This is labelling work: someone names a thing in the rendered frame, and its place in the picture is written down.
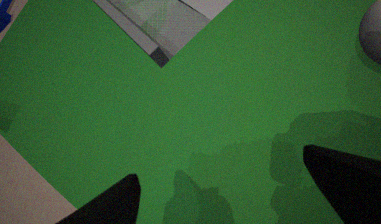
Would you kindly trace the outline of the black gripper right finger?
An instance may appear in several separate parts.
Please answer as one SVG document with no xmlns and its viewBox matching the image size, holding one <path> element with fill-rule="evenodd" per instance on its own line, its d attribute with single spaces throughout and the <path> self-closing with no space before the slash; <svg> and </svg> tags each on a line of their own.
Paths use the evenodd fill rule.
<svg viewBox="0 0 381 224">
<path fill-rule="evenodd" d="M 344 224 L 381 224 L 381 160 L 310 144 L 303 161 Z"/>
</svg>

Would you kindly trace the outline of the green putting mat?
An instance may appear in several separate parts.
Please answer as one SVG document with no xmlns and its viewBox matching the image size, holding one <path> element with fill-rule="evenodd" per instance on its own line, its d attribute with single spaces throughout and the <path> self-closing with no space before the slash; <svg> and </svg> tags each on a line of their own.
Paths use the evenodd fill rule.
<svg viewBox="0 0 381 224">
<path fill-rule="evenodd" d="M 28 0 L 0 42 L 0 134 L 79 210 L 128 174 L 136 224 L 344 224 L 303 161 L 381 160 L 376 0 L 233 0 L 162 68 L 92 0 Z"/>
</svg>

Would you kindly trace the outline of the grey ball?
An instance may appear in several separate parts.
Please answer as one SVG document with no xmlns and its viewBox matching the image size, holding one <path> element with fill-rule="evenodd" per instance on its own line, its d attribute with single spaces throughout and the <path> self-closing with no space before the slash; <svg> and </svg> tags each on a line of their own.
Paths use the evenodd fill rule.
<svg viewBox="0 0 381 224">
<path fill-rule="evenodd" d="M 376 0 L 365 12 L 358 32 L 364 53 L 381 65 L 381 0 Z"/>
</svg>

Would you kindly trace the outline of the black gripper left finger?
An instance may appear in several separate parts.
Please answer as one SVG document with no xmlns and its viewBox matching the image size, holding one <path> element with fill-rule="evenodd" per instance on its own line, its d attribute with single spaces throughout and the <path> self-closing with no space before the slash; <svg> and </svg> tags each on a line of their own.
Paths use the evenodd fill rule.
<svg viewBox="0 0 381 224">
<path fill-rule="evenodd" d="M 138 177 L 131 173 L 55 224 L 136 224 L 140 197 Z"/>
</svg>

